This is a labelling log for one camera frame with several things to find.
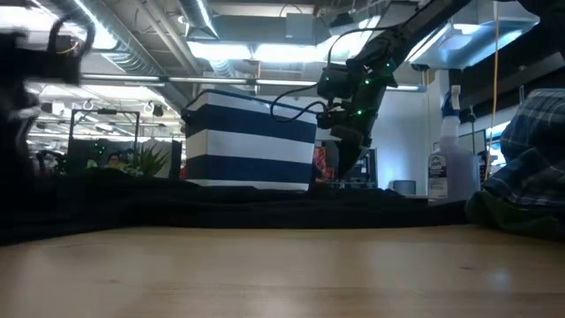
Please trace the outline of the clear spray bottle blue nozzle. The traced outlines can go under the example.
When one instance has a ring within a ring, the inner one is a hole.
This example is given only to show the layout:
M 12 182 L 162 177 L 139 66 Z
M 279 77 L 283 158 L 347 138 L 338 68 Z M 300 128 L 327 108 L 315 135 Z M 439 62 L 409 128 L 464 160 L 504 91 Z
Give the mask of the clear spray bottle blue nozzle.
M 441 107 L 438 149 L 428 158 L 428 200 L 431 204 L 467 201 L 480 190 L 478 157 L 458 144 L 461 87 L 453 85 Z

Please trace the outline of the navy white striped bin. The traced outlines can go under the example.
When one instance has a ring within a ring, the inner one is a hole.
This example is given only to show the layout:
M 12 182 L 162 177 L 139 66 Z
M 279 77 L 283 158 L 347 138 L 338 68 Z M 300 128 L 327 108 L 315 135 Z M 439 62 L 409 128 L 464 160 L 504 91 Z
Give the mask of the navy white striped bin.
M 189 102 L 185 179 L 200 186 L 305 191 L 313 172 L 313 112 L 207 89 Z

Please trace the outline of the black storage shelf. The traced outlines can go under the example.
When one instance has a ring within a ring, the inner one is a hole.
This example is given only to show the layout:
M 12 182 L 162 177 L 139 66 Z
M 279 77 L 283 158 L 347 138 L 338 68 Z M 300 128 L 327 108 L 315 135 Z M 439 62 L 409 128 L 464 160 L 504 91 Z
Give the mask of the black storage shelf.
M 333 141 L 324 141 L 314 148 L 311 185 L 322 184 L 336 189 L 378 188 L 377 156 L 368 149 L 364 156 L 341 178 L 338 177 L 338 148 Z

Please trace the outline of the person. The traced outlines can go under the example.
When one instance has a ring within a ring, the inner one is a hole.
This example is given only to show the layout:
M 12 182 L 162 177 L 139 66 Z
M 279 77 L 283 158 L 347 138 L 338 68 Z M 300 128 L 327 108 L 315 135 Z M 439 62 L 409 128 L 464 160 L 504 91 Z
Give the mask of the person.
M 125 170 L 127 163 L 119 153 L 112 153 L 109 155 L 105 167 L 115 170 Z

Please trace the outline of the grey round bin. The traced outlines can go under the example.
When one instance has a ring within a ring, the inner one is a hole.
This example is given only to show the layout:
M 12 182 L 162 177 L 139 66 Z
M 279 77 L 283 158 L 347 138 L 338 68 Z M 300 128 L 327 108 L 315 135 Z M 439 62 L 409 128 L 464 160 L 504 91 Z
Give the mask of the grey round bin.
M 401 195 L 415 195 L 417 193 L 417 182 L 415 180 L 392 180 L 389 188 Z

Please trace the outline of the black cloth garment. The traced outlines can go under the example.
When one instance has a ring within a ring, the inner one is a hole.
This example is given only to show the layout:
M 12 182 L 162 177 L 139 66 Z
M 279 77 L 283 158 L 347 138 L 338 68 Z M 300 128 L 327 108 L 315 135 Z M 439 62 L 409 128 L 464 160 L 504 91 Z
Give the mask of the black cloth garment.
M 0 176 L 0 246 L 128 227 L 377 229 L 468 222 L 461 201 L 429 205 L 381 189 L 205 187 L 112 169 Z

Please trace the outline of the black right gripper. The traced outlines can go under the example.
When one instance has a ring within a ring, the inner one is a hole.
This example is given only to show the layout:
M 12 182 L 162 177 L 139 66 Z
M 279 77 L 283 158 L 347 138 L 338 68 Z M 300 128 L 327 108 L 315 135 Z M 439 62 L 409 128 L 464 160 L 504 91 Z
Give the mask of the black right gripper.
M 370 137 L 381 101 L 388 87 L 396 87 L 392 60 L 328 64 L 320 76 L 317 94 L 326 101 L 317 116 L 320 129 L 341 140 L 338 177 L 344 177 L 372 145 Z

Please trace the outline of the dark green button shirt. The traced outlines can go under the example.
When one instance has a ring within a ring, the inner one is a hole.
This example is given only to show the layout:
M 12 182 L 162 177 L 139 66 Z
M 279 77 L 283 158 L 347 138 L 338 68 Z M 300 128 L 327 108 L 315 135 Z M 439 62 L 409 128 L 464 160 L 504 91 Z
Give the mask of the dark green button shirt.
M 565 243 L 565 209 L 521 207 L 481 191 L 467 201 L 464 212 L 471 223 L 480 226 Z

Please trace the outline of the grey ceiling box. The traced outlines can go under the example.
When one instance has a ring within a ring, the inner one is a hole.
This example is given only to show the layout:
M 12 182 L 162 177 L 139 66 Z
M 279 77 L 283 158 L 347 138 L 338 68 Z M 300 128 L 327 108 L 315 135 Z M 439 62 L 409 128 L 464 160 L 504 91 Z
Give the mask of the grey ceiling box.
M 303 13 L 287 13 L 285 17 L 285 39 L 290 43 L 312 44 L 315 19 Z

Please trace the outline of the silver ceiling duct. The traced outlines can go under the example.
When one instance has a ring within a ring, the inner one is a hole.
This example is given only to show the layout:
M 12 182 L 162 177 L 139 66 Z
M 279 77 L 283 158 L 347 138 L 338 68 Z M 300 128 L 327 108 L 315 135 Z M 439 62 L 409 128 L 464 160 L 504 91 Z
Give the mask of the silver ceiling duct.
M 100 53 L 127 74 L 163 75 L 165 71 L 110 9 L 110 0 L 42 0 L 58 18 L 71 14 L 70 24 L 86 35 L 95 29 L 92 53 Z
M 204 40 L 212 43 L 220 41 L 220 36 L 213 26 L 214 11 L 207 0 L 178 0 L 187 26 L 187 41 Z M 233 64 L 225 57 L 207 57 L 213 71 L 220 77 L 235 77 Z

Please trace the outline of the small green potted plant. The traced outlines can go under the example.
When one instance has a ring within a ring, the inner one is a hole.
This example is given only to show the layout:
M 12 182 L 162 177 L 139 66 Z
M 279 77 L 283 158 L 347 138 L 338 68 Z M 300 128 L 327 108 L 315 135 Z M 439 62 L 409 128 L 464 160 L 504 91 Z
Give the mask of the small green potted plant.
M 154 177 L 169 159 L 169 152 L 151 147 L 142 146 L 136 150 L 130 162 L 124 166 L 124 171 L 136 177 Z

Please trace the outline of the blue plaid shirt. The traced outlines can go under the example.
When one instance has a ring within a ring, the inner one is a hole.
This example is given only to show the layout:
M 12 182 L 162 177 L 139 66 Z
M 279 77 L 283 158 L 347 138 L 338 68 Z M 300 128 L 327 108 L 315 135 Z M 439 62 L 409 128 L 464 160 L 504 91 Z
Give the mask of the blue plaid shirt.
M 565 208 L 565 88 L 529 93 L 501 135 L 506 165 L 484 188 L 520 206 Z

